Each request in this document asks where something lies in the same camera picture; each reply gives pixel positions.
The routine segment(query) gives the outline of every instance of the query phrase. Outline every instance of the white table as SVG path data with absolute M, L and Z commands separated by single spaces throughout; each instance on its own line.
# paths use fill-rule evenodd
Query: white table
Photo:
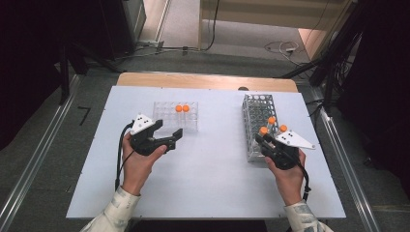
M 135 218 L 285 217 L 274 175 L 263 162 L 247 162 L 241 106 L 252 93 L 272 94 L 278 121 L 316 145 L 304 150 L 312 211 L 318 218 L 345 218 L 301 94 L 125 86 L 110 92 L 67 218 L 93 218 L 111 200 L 120 133 L 137 113 L 152 117 L 154 102 L 198 102 L 199 131 L 184 133 L 176 150 L 156 162 Z

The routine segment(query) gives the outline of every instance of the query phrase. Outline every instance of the wooden edge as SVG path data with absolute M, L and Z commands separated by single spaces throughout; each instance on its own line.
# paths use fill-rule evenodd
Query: wooden edge
M 124 72 L 117 85 L 224 90 L 245 87 L 251 91 L 298 93 L 296 83 L 291 79 L 169 72 Z

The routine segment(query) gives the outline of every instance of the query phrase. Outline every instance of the aluminum rail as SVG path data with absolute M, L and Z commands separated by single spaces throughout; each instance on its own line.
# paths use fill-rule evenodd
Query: aluminum rail
M 72 93 L 69 95 L 66 102 L 57 108 L 50 124 L 48 125 L 42 137 L 42 140 L 37 146 L 36 151 L 33 153 L 33 156 L 27 163 L 23 173 L 9 193 L 9 196 L 6 199 L 6 203 L 4 204 L 0 214 L 0 231 L 6 232 L 12 225 L 15 214 L 17 213 L 21 203 L 24 200 L 25 195 L 27 194 L 31 184 L 33 183 L 33 180 L 43 163 L 49 147 L 51 146 L 55 135 L 60 129 L 60 126 L 63 123 L 64 118 L 66 117 L 67 112 L 69 111 L 70 106 L 73 103 L 73 99 L 76 95 L 79 84 L 79 76 L 75 75 L 70 84 Z
M 322 93 L 319 88 L 312 88 L 313 97 L 316 100 L 323 99 Z M 337 133 L 337 128 L 333 118 L 328 117 L 326 111 L 322 108 L 320 110 L 320 115 L 325 125 L 326 131 L 331 139 L 332 145 L 335 149 L 337 155 L 338 163 L 340 164 L 341 170 L 343 172 L 344 178 L 346 179 L 347 186 L 350 189 L 350 193 L 355 201 L 356 208 L 362 219 L 362 223 L 365 226 L 367 232 L 378 232 L 381 231 L 379 224 L 374 216 L 370 204 L 367 201 L 366 194 L 357 178 L 356 172 L 347 157 L 346 151 L 344 150 L 343 144 L 341 143 L 340 137 Z

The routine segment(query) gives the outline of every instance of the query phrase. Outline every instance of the hand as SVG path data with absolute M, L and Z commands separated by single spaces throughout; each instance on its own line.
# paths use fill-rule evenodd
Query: hand
M 151 155 L 145 157 L 133 150 L 130 139 L 131 135 L 128 132 L 123 139 L 123 161 L 129 154 L 133 153 L 124 163 L 124 183 L 122 188 L 128 193 L 138 196 L 151 173 L 154 162 L 163 155 L 166 151 L 166 146 L 161 145 Z
M 302 166 L 305 166 L 305 153 L 299 149 L 299 160 Z M 302 200 L 301 187 L 304 180 L 304 174 L 299 166 L 294 166 L 288 170 L 281 170 L 275 166 L 272 159 L 265 157 L 269 169 L 274 173 L 277 179 L 278 191 L 286 206 L 293 205 Z

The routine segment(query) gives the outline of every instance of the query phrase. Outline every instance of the white sleeve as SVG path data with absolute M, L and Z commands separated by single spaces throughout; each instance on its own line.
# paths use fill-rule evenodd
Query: white sleeve
M 317 220 L 305 200 L 284 207 L 284 211 L 294 232 L 333 232 L 331 228 Z
M 80 232 L 124 231 L 139 198 L 140 196 L 131 195 L 119 187 L 105 210 L 84 226 Z

